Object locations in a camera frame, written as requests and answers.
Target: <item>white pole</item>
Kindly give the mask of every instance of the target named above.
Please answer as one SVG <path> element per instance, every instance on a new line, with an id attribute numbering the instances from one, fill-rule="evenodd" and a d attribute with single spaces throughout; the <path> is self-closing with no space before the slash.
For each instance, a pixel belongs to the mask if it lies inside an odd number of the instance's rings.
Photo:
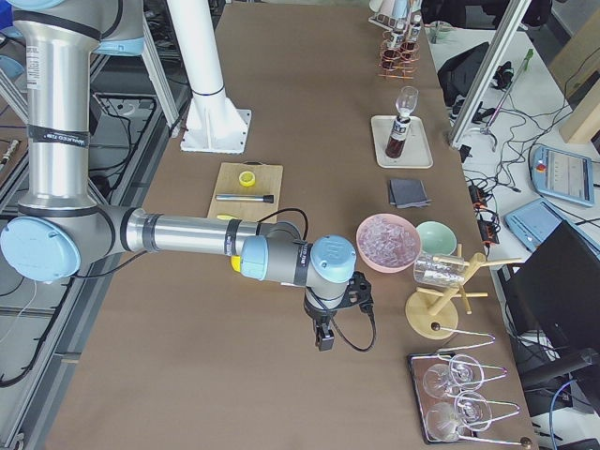
<path id="1" fill-rule="evenodd" d="M 225 94 L 207 0 L 168 0 L 193 92 L 182 150 L 243 153 L 250 111 L 236 110 Z"/>

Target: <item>dark liquid bottle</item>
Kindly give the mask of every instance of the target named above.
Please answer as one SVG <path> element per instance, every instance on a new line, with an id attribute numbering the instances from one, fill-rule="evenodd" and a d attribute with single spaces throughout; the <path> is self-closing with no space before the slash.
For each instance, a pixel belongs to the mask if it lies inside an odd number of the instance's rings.
<path id="1" fill-rule="evenodd" d="M 392 126 L 392 132 L 390 139 L 385 147 L 385 154 L 389 158 L 400 158 L 402 151 L 404 150 L 404 143 L 408 135 L 409 124 L 411 123 L 410 117 L 397 116 Z"/>

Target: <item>computer monitor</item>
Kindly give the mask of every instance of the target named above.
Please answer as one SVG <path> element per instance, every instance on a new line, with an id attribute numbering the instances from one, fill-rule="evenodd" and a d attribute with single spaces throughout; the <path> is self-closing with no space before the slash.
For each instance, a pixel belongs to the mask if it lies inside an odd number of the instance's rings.
<path id="1" fill-rule="evenodd" d="M 600 353 L 600 260 L 573 226 L 562 222 L 507 284 L 517 331 L 537 325 L 559 349 L 563 374 L 577 378 L 579 388 L 600 413 L 597 355 L 584 368 L 579 357 Z M 548 373 L 551 364 L 546 364 Z M 521 380 L 525 385 L 523 374 Z"/>

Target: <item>yellow ring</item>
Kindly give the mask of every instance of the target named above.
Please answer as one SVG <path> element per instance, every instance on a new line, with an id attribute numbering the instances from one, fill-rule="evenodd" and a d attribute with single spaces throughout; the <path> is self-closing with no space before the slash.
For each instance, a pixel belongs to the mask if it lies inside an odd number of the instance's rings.
<path id="1" fill-rule="evenodd" d="M 251 171 L 243 171 L 239 176 L 240 185 L 244 188 L 249 188 L 250 186 L 254 186 L 256 183 L 256 176 L 254 176 L 254 172 Z"/>

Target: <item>light blue joint cap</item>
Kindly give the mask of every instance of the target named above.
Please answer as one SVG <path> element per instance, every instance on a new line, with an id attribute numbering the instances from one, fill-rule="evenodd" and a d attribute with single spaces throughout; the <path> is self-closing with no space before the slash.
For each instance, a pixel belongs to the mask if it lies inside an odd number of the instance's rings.
<path id="1" fill-rule="evenodd" d="M 347 239 L 329 235 L 317 240 L 310 262 L 319 275 L 332 283 L 345 283 L 354 273 L 356 251 Z"/>
<path id="2" fill-rule="evenodd" d="M 103 40 L 94 53 L 110 56 L 140 56 L 143 52 L 143 37 L 123 40 Z"/>
<path id="3" fill-rule="evenodd" d="M 0 248 L 17 272 L 35 281 L 68 277 L 82 264 L 72 239 L 53 223 L 38 217 L 12 219 L 0 234 Z"/>
<path id="4" fill-rule="evenodd" d="M 242 247 L 240 272 L 244 277 L 256 278 L 260 281 L 266 277 L 269 264 L 269 247 L 264 236 L 250 236 Z"/>
<path id="5" fill-rule="evenodd" d="M 26 11 L 41 11 L 42 9 L 54 8 L 65 0 L 8 0 L 8 2 L 17 8 Z"/>

